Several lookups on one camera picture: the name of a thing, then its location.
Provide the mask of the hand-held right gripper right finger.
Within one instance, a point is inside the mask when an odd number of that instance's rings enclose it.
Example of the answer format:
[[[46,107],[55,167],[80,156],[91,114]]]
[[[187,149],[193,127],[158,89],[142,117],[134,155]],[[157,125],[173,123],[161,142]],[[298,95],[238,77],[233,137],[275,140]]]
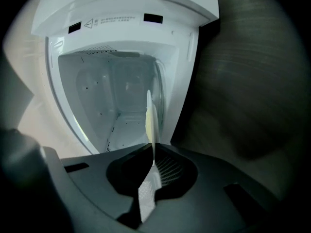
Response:
[[[263,185],[222,159],[157,144],[157,157],[178,161],[182,177],[156,192],[143,233],[250,233],[276,208]]]

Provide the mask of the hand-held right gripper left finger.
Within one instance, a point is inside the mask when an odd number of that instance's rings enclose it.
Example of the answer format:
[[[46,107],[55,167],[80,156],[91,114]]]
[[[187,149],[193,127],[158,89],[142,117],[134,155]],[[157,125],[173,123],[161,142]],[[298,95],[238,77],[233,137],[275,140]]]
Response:
[[[66,207],[76,233],[123,233],[142,225],[138,189],[152,163],[151,144],[61,159],[70,180]]]

